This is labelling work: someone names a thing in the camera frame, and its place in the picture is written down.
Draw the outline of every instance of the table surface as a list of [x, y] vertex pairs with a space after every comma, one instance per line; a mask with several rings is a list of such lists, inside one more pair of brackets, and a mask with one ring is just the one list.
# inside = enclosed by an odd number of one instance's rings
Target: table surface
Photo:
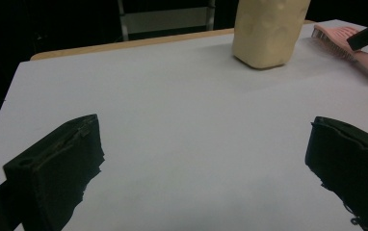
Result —
[[232, 34], [22, 63], [0, 112], [0, 184], [7, 161], [97, 114], [105, 162], [64, 230], [361, 230], [304, 155], [315, 116], [368, 132], [368, 78], [312, 30], [267, 70], [231, 55]]

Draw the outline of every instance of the beige cup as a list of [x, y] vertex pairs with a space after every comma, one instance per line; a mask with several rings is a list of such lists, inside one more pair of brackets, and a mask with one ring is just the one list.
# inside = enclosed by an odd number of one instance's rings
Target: beige cup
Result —
[[254, 68], [286, 64], [310, 0], [240, 0], [232, 52]]

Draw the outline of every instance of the pink object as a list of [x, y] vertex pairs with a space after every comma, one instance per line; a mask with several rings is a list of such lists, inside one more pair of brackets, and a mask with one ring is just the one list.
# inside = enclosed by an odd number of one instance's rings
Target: pink object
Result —
[[353, 27], [327, 28], [315, 24], [312, 37], [324, 41], [338, 56], [351, 61], [358, 61], [368, 70], [368, 53], [361, 50], [353, 51], [347, 42], [347, 39], [357, 32], [358, 30]]

